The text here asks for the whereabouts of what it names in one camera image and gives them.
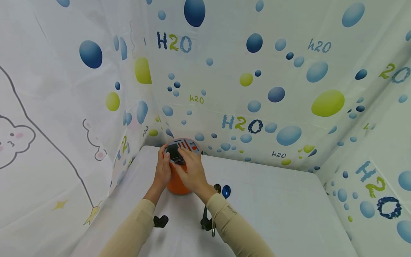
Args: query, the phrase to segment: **blue spoon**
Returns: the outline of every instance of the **blue spoon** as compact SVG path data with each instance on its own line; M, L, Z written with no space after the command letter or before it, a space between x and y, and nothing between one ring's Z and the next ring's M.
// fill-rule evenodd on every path
M225 199L227 199L227 198L231 195L231 188L230 188L229 185L225 185L225 186L223 187L222 194L223 194L223 196L224 196Z

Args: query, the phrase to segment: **person's left hand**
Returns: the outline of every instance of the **person's left hand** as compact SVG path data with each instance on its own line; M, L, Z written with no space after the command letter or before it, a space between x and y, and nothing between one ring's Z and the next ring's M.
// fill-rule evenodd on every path
M169 183L171 178L170 153L163 155L166 147L167 144L163 145L158 151L158 160L154 175L154 183L164 188Z

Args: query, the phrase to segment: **blue bubble print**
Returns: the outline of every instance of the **blue bubble print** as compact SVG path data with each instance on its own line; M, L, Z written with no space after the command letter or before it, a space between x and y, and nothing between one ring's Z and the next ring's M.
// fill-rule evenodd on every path
M317 149L314 149L314 150L309 154L309 156L307 156L307 158L310 157L310 156L313 156L313 155L316 154L316 153L317 153Z
M366 69L362 69L360 70L357 74L356 74L356 80L360 80L363 79L367 76L367 70Z
M203 0L186 0L184 4L185 20L193 27L200 27L206 16Z
M292 58L294 57L294 53L293 52L289 52L287 55L286 55L286 59L287 60L291 60Z
M328 64L324 61L319 61L311 65L307 71L307 80L311 83L318 82L327 74Z
M204 141L204 135L202 133L197 133L194 136L194 139L197 140L197 141Z
M356 110L359 112L363 112L365 110L365 107L363 105L358 105Z
M403 171L398 176L399 186L407 191L411 191L411 171Z
M284 50L285 46L287 45L287 41L284 38L280 38L279 40L277 40L277 42L274 45L274 48L277 51L282 51Z
M347 191L345 191L344 188L341 188L340 190L338 190L337 196L338 200L345 202L347 200Z
M261 108L261 103L257 100L252 100L247 105L247 109L250 112L258 112L260 108Z
M302 66L304 63L304 57L298 56L297 58L294 59L294 67L299 68Z
M397 232L399 236L406 241L411 243L411 222L408 220L401 220L397 223Z
M80 45L80 57L85 65L92 69L100 67L103 53L99 45L91 40L83 41Z
M256 3L256 11L261 12L264 8L264 2L263 0L258 0Z
M367 219L374 217L374 214L375 214L374 206L369 201L361 202L360 211L363 214L363 216L366 217Z
M285 90L282 87L273 87L268 92L268 100L273 103L278 103L279 101L283 100L285 97Z
M124 61L127 59L127 45L124 38L120 37L120 49L121 49L121 59Z
M163 10L158 11L158 18L162 21L166 19L166 13Z
M127 112L124 111L124 113L123 113L123 125L126 125L126 123L127 123Z
M145 116L148 112L148 106L145 101L139 101L139 106L137 107L137 121L143 124Z
M170 106L168 106L168 105L164 105L163 106L163 112L164 112L164 114L166 115L166 116L168 116L168 117L170 117L170 116L172 116L173 115L173 109L170 107Z
M336 132L337 131L337 126L334 126L331 130L330 130L330 132L328 132L328 135L329 134L332 134L332 133L334 133L334 132Z
M127 115L126 115L126 124L127 124L127 126L130 125L132 118L133 118L133 116L131 115L131 113L127 113Z
M248 37L246 46L250 53L256 53L263 46L263 38L260 34L254 33Z
M356 25L364 15L364 11L365 6L363 3L357 2L350 5L342 15L342 25L346 28Z
M297 142L301 136L301 129L297 126L288 126L280 130L277 134L277 142L283 146L289 146Z
M118 37L117 37L117 36L114 36L113 41L114 41L114 49L115 49L116 51L118 51L118 50L119 50L119 47L120 47L120 43L118 42Z
M264 129L266 130L267 133L274 133L277 129L277 124L275 123L270 123L267 124Z
M171 130L169 128L166 129L166 134L174 138L173 133L171 133Z
M240 136L240 140L243 143L249 143L249 142L251 142L251 139L252 139L252 137L249 134L244 134L244 135Z
M231 145L229 143L222 143L220 145L221 149L223 149L224 151L228 151L231 148Z
M407 95L402 95L398 98L398 102L403 103L408 99Z
M63 7L68 7L70 5L70 0L57 0L57 2Z

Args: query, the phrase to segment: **beige sleeve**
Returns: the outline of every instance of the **beige sleeve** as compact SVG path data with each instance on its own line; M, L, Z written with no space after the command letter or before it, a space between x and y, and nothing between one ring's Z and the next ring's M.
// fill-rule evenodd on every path
M98 257L135 257L154 227L154 204L142 199L107 242Z
M237 257L273 257L274 253L260 234L237 213L220 194L207 202L218 234Z

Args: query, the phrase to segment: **white table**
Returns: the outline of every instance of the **white table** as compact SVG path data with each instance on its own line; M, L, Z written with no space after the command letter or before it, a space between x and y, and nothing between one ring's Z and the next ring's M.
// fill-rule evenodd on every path
M107 200L73 257L95 257L151 185L157 147L144 146L116 192ZM317 176L307 172L202 157L207 180L231 187L228 201L262 235L277 257L357 256ZM164 191L154 228L139 257L234 256L218 233L201 229L204 204L194 195Z

